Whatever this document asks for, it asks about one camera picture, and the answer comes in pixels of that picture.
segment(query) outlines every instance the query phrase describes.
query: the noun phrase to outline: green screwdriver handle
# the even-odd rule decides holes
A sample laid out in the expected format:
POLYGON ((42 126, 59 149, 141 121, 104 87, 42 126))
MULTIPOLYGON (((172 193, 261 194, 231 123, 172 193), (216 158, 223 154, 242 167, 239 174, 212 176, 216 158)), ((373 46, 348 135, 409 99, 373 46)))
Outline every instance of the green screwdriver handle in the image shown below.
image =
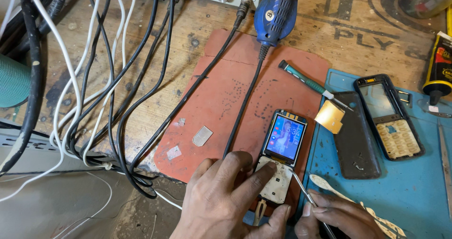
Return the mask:
POLYGON ((314 90, 315 92, 318 92, 322 95, 325 93, 325 91, 326 91, 325 87, 321 86, 316 81, 311 80, 310 78, 308 78, 307 76, 305 76, 301 72, 299 72, 298 70, 294 69, 288 63, 286 63, 285 60, 281 61, 281 63, 279 64, 279 67, 281 69, 287 71, 288 73, 292 74, 297 79, 303 81, 306 85, 308 85, 310 88, 312 88, 312 90, 314 90))

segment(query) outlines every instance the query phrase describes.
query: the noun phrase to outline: heat-resistant mat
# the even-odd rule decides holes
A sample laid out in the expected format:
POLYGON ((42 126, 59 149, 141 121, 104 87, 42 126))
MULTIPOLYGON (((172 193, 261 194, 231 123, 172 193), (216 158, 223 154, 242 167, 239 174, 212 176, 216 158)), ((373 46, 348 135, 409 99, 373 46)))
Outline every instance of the heat-resistant mat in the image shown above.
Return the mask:
MULTIPOLYGON (((185 92, 213 60, 229 32, 222 29, 212 32, 204 49, 205 56, 199 59, 185 92)), ((260 43, 255 37, 242 33, 234 36, 222 59, 173 118, 163 135, 154 156, 155 165, 161 173, 187 183, 205 158, 222 159, 240 106, 255 74, 259 50, 260 43), (203 126, 213 134, 204 145, 198 147, 193 143, 193 137, 203 126)), ((278 68, 283 59, 310 78, 325 83, 328 63, 324 59, 287 46, 272 48, 263 63, 232 149, 251 153, 256 162, 274 110, 282 108, 300 115, 308 121, 295 167, 302 178, 321 96, 278 68)), ((296 207, 299 195, 299 186, 296 182, 291 183, 286 203, 296 207)))
MULTIPOLYGON (((330 69, 325 87, 334 92, 351 91, 353 81, 357 78, 359 76, 330 69)), ((410 160, 390 161, 380 151, 376 155, 381 167, 380 178, 347 180, 341 176, 333 135, 317 125, 306 173, 319 175, 343 195, 358 203, 362 201, 377 216, 401 227, 409 239, 452 238, 437 117, 424 112, 419 106, 428 101, 427 95, 399 87, 396 89, 413 95, 412 108, 405 102, 403 104, 425 146, 425 155, 410 160)), ((441 102, 452 106, 445 100, 441 102)), ((440 121, 449 162, 452 163, 452 120, 441 118, 440 121)), ((303 180, 306 189, 319 190, 308 178, 305 176, 303 180)), ((301 204, 298 212, 301 215, 301 204)))

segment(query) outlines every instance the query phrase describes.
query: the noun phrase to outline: fingernail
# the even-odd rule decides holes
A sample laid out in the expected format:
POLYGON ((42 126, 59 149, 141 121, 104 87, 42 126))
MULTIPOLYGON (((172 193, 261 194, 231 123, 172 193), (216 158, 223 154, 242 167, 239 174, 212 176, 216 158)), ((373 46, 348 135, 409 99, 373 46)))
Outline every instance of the fingernail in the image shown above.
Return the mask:
POLYGON ((292 209, 291 206, 287 207, 286 217, 285 217, 286 221, 287 221, 287 220, 289 219, 289 217, 290 217, 290 210, 291 210, 291 209, 292 209))
POLYGON ((274 162, 269 161, 267 162, 267 165, 276 171, 276 164, 274 162))
POLYGON ((311 215, 311 203, 307 202, 305 204, 305 207, 303 207, 303 215, 302 217, 309 217, 309 215, 311 215))
POLYGON ((328 209, 325 208, 325 207, 314 207, 314 208, 312 209, 312 211, 315 212, 315 213, 320 213, 320 212, 328 211, 328 209))

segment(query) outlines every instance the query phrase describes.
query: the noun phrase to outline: blue hot air gun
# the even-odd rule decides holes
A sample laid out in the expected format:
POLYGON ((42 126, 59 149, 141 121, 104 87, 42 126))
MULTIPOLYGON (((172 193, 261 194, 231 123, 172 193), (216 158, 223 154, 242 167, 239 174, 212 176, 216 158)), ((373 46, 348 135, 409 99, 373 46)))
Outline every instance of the blue hot air gun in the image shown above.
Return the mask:
POLYGON ((257 41, 276 47, 295 26, 298 0, 262 0, 254 14, 257 41))

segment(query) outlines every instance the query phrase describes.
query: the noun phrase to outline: lcd screen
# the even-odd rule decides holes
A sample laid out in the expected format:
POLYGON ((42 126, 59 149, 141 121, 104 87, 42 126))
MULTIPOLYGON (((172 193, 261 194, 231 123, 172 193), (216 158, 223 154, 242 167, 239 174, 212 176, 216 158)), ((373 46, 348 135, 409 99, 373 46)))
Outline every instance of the lcd screen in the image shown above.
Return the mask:
POLYGON ((383 84, 363 86, 359 87, 359 89, 363 94, 372 118, 397 114, 386 94, 383 84))
POLYGON ((277 116, 265 149, 294 160, 304 127, 302 123, 277 116))

